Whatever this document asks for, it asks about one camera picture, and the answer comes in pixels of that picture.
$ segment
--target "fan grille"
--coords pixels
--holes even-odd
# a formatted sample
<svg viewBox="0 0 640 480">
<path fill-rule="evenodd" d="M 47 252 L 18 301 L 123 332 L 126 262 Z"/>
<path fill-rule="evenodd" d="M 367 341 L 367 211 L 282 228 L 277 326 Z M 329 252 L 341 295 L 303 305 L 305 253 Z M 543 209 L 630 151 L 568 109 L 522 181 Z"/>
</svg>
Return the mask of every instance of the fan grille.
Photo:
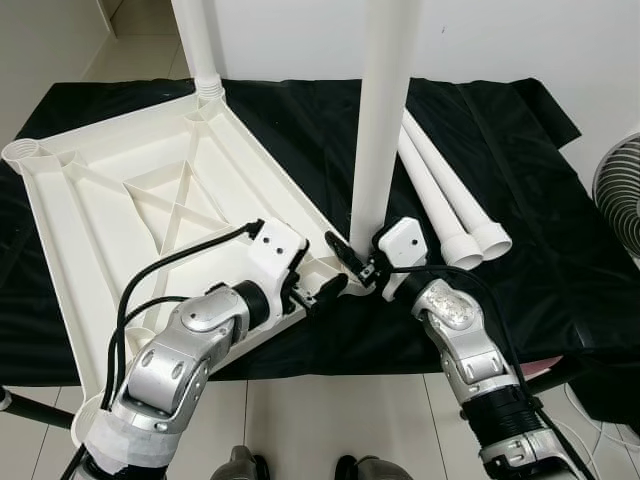
<svg viewBox="0 0 640 480">
<path fill-rule="evenodd" d="M 593 199 L 622 244 L 640 258 L 640 133 L 616 145 L 600 162 Z"/>
</svg>

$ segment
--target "black cloth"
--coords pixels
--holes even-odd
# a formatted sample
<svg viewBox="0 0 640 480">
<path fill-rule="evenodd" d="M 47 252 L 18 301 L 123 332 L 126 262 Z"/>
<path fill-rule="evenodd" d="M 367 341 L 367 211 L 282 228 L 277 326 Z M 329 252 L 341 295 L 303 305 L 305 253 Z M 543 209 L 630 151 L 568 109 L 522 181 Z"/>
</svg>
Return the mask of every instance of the black cloth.
<svg viewBox="0 0 640 480">
<path fill-rule="evenodd" d="M 226 81 L 227 101 L 338 230 L 348 234 L 359 81 Z M 21 137 L 70 128 L 191 93 L 191 81 L 57 84 Z M 407 105 L 514 246 L 475 272 L 489 282 L 522 361 L 640 347 L 640 273 L 558 148 L 579 135 L 535 80 L 465 85 L 414 79 Z M 77 383 L 73 359 L 20 178 L 1 166 L 0 382 Z M 400 162 L 388 218 L 421 219 L 434 263 L 439 244 Z M 485 304 L 484 294 L 450 277 Z M 492 330 L 495 312 L 487 307 Z M 438 369 L 417 321 L 379 298 L 341 297 L 214 378 Z"/>
<path fill-rule="evenodd" d="M 640 435 L 640 359 L 635 356 L 613 356 L 606 362 L 582 357 L 586 374 L 570 383 L 580 404 L 593 419 L 628 424 Z"/>
</svg>

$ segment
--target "black cable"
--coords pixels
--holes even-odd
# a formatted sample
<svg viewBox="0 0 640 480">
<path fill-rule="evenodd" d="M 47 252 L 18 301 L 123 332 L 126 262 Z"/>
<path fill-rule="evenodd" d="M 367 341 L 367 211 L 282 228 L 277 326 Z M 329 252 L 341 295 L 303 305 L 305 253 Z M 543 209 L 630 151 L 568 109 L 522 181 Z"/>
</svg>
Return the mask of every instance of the black cable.
<svg viewBox="0 0 640 480">
<path fill-rule="evenodd" d="M 115 391 L 120 388 L 120 385 L 122 385 L 122 382 L 124 380 L 126 361 L 124 350 L 124 320 L 127 313 L 129 299 L 138 283 L 140 283 L 147 275 L 155 272 L 156 270 L 159 270 L 160 268 L 181 260 L 185 257 L 193 255 L 194 253 L 198 253 L 203 250 L 207 250 L 209 248 L 220 245 L 221 243 L 228 242 L 229 240 L 232 240 L 242 235 L 243 233 L 249 233 L 250 236 L 255 235 L 260 230 L 260 228 L 262 228 L 262 225 L 264 225 L 264 222 L 262 220 L 258 220 L 253 223 L 247 223 L 237 230 L 229 232 L 225 235 L 221 235 L 220 237 L 214 238 L 212 240 L 208 240 L 198 245 L 186 248 L 180 252 L 176 252 L 143 268 L 129 281 L 124 291 L 122 292 L 122 297 L 120 298 L 120 303 L 118 305 L 118 316 L 116 323 L 116 350 L 118 357 L 118 368 L 115 380 Z"/>
<path fill-rule="evenodd" d="M 87 448 L 84 446 L 84 444 L 80 445 L 80 448 L 76 450 L 76 453 L 73 455 L 73 458 L 69 462 L 69 465 L 67 465 L 67 468 L 65 468 L 64 472 L 62 472 L 62 476 L 60 477 L 60 480 L 71 479 L 72 475 L 75 473 L 76 468 L 78 468 L 78 465 L 80 465 L 80 462 L 82 461 L 82 457 L 84 457 L 84 454 L 86 452 L 87 452 Z"/>
<path fill-rule="evenodd" d="M 489 286 L 489 284 L 485 282 L 483 279 L 481 279 L 480 277 L 478 277 L 477 275 L 467 270 L 464 270 L 458 267 L 452 267 L 449 265 L 419 265 L 415 267 L 398 267 L 398 268 L 393 268 L 391 270 L 391 273 L 415 273 L 415 272 L 427 272 L 427 273 L 446 272 L 446 273 L 458 274 L 462 277 L 465 277 L 471 280 L 472 282 L 474 282 L 476 285 L 478 285 L 485 291 L 485 293 L 489 297 L 489 300 L 491 301 L 491 306 L 493 307 L 493 310 L 496 312 L 496 316 L 498 317 L 498 326 L 500 327 L 501 334 L 505 340 L 505 343 L 507 344 L 507 348 L 509 349 L 509 355 L 512 359 L 511 360 L 512 366 L 516 373 L 516 377 L 518 378 L 518 383 L 520 384 L 520 388 L 522 389 L 526 397 L 529 399 L 532 408 L 540 416 L 540 418 L 542 418 L 542 421 L 546 423 L 547 426 L 556 434 L 556 436 L 558 437 L 558 441 L 563 446 L 563 448 L 567 451 L 567 454 L 569 455 L 571 460 L 573 460 L 573 462 L 576 464 L 578 469 L 580 469 L 580 471 L 584 474 L 587 480 L 595 480 L 595 477 L 593 476 L 591 471 L 587 468 L 587 465 L 584 463 L 582 458 L 580 458 L 578 453 L 575 451 L 575 449 L 573 448 L 573 445 L 571 445 L 571 443 L 567 440 L 564 434 L 556 426 L 553 420 L 549 418 L 547 413 L 542 409 L 542 404 L 539 401 L 536 401 L 534 399 L 533 394 L 529 390 L 529 385 L 527 384 L 527 381 L 524 377 L 524 373 L 522 372 L 522 367 L 520 366 L 520 362 L 518 361 L 518 356 L 516 354 L 515 344 L 513 343 L 513 339 L 511 338 L 511 333 L 509 332 L 509 328 L 507 327 L 507 324 L 504 320 L 504 316 L 502 315 L 500 305 L 498 303 L 498 299 L 496 298 L 495 294 L 493 293 L 493 289 Z"/>
</svg>

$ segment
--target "white pole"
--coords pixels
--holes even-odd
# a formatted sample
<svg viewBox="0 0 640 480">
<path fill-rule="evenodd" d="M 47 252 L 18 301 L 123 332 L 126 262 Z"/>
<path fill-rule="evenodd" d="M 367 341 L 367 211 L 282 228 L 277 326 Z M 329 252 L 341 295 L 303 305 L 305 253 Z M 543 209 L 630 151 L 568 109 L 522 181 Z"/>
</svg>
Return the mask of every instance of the white pole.
<svg viewBox="0 0 640 480">
<path fill-rule="evenodd" d="M 171 0 L 171 3 L 198 95 L 206 100 L 215 100 L 224 95 L 224 89 L 213 58 L 205 1 Z"/>
<path fill-rule="evenodd" d="M 511 248 L 511 238 L 502 225 L 492 221 L 471 192 L 455 174 L 418 122 L 405 109 L 402 126 L 420 152 L 427 168 L 455 210 L 467 231 L 476 240 L 485 260 L 498 258 Z"/>
<path fill-rule="evenodd" d="M 350 244 L 362 258 L 382 228 L 422 0 L 367 0 Z"/>
<path fill-rule="evenodd" d="M 431 225 L 440 239 L 440 253 L 447 265 L 471 270 L 482 262 L 482 251 L 464 231 L 429 169 L 404 128 L 400 129 L 398 153 L 422 202 Z"/>
</svg>

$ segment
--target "white floor tile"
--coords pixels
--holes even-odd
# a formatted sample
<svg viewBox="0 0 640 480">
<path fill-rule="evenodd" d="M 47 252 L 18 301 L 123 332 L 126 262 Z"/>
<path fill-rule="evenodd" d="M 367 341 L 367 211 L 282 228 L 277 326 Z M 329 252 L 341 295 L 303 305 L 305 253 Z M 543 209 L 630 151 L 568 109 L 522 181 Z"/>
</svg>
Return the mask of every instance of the white floor tile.
<svg viewBox="0 0 640 480">
<path fill-rule="evenodd" d="M 246 425 L 246 445 L 278 480 L 333 480 L 345 454 L 396 462 L 415 480 L 445 478 L 420 375 L 251 381 Z"/>
<path fill-rule="evenodd" d="M 117 36 L 178 33 L 171 0 L 124 0 L 111 24 Z"/>
<path fill-rule="evenodd" d="M 435 420 L 447 480 L 487 480 L 478 458 L 480 444 L 467 422 L 460 418 L 460 407 L 442 373 L 424 375 Z"/>
<path fill-rule="evenodd" d="M 467 423 L 459 417 L 460 409 L 449 383 L 440 373 L 425 375 L 425 378 L 448 480 L 486 480 L 488 477 L 477 457 L 480 446 Z M 598 431 L 569 403 L 564 393 L 564 387 L 549 390 L 540 397 L 546 412 L 554 420 L 575 430 L 586 443 L 587 448 L 593 451 L 598 440 Z M 588 461 L 588 454 L 575 435 L 562 425 L 559 425 L 559 428 L 575 446 L 580 456 Z M 616 438 L 619 436 L 615 425 L 605 425 L 605 432 Z M 601 474 L 601 480 L 639 479 L 625 447 L 616 445 L 607 438 L 600 440 L 594 457 Z"/>
<path fill-rule="evenodd" d="M 190 78 L 189 65 L 187 65 L 187 57 L 184 54 L 184 48 L 182 44 L 178 47 L 178 52 L 173 59 L 171 70 L 169 70 L 169 78 L 172 80 L 181 80 L 183 78 Z"/>
<path fill-rule="evenodd" d="M 590 451 L 593 451 L 598 441 L 598 430 L 585 420 L 582 415 L 569 403 L 564 392 L 564 386 L 560 386 L 544 392 L 540 395 L 545 405 L 547 413 L 555 420 L 567 424 L 582 438 Z M 588 461 L 588 455 L 581 446 L 580 442 L 575 438 L 566 427 L 559 426 L 563 430 L 565 436 L 575 446 L 581 457 Z M 619 438 L 618 430 L 615 425 L 605 424 L 605 432 L 611 436 Z M 598 469 L 603 480 L 638 480 L 638 473 L 629 457 L 629 452 L 622 445 L 617 445 L 613 441 L 605 438 L 600 440 L 598 449 L 594 455 Z"/>
<path fill-rule="evenodd" d="M 82 405 L 80 387 L 62 387 L 56 407 L 75 413 Z M 69 430 L 49 426 L 42 445 L 33 480 L 59 478 L 75 453 Z"/>
<path fill-rule="evenodd" d="M 636 473 L 638 473 L 638 477 L 640 477 L 640 437 L 626 425 L 618 425 L 617 428 L 620 433 L 620 438 L 622 438 L 624 442 L 633 445 L 626 448 L 631 457 L 631 461 L 636 467 Z"/>
<path fill-rule="evenodd" d="M 17 395 L 53 405 L 59 387 L 7 387 Z M 0 465 L 2 478 L 30 480 L 47 430 L 44 423 L 0 413 Z"/>
<path fill-rule="evenodd" d="M 207 385 L 169 466 L 171 479 L 207 480 L 244 441 L 247 382 Z"/>
<path fill-rule="evenodd" d="M 177 35 L 121 35 L 90 81 L 167 78 L 178 49 Z"/>
</svg>

